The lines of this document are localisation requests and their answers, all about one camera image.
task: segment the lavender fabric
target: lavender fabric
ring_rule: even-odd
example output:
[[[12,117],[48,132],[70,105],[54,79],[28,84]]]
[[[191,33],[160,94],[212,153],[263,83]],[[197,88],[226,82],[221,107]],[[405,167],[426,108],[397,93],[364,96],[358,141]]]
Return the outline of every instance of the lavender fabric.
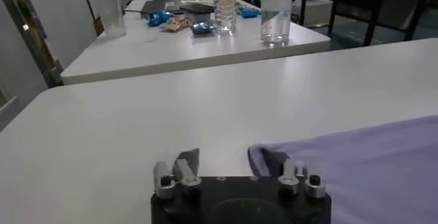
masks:
[[[269,175],[262,149],[318,162],[334,224],[438,223],[438,116],[250,147],[253,173]]]

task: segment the blue wrapper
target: blue wrapper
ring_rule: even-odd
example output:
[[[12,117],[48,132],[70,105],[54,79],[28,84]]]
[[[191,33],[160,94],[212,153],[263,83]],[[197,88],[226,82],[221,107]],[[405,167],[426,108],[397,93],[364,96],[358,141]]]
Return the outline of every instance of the blue wrapper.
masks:
[[[146,18],[149,27],[157,27],[162,23],[165,23],[169,20],[172,15],[169,12],[158,12],[154,14],[149,14],[149,17]]]
[[[251,9],[245,7],[239,7],[239,12],[243,18],[254,18],[261,14],[260,10],[258,9]]]
[[[210,34],[214,30],[214,26],[209,22],[199,22],[193,24],[190,29],[194,35]]]

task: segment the plastic water bottle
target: plastic water bottle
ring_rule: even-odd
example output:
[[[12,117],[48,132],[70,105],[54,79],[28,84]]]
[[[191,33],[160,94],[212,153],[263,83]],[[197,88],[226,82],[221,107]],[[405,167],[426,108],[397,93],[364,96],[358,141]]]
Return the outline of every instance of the plastic water bottle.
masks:
[[[261,39],[270,44],[289,41],[292,0],[261,0]]]
[[[214,0],[215,26],[220,33],[235,31],[235,0]]]

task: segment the glass of water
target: glass of water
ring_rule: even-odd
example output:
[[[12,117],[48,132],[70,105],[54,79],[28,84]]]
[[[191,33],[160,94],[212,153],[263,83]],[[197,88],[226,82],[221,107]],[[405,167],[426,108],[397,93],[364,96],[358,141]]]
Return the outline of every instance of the glass of water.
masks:
[[[105,33],[109,37],[118,38],[126,35],[122,8],[119,0],[97,0],[97,8]]]
[[[292,0],[261,0],[261,39],[269,44],[289,41]]]

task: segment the table surface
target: table surface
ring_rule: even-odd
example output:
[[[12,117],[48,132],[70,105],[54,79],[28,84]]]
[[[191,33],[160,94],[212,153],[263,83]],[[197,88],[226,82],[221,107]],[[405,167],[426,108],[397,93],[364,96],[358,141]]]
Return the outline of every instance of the table surface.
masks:
[[[141,10],[150,0],[135,0],[128,10]],[[260,18],[238,16],[234,36],[193,38],[185,29],[176,34],[148,28],[138,13],[125,15],[127,35],[110,39],[100,35],[61,74],[65,84],[95,82],[165,73],[207,66],[326,51],[330,38],[291,24],[289,45],[269,48],[260,40]]]
[[[153,165],[250,175],[247,148],[438,114],[438,39],[50,89],[0,133],[0,219],[150,223]]]

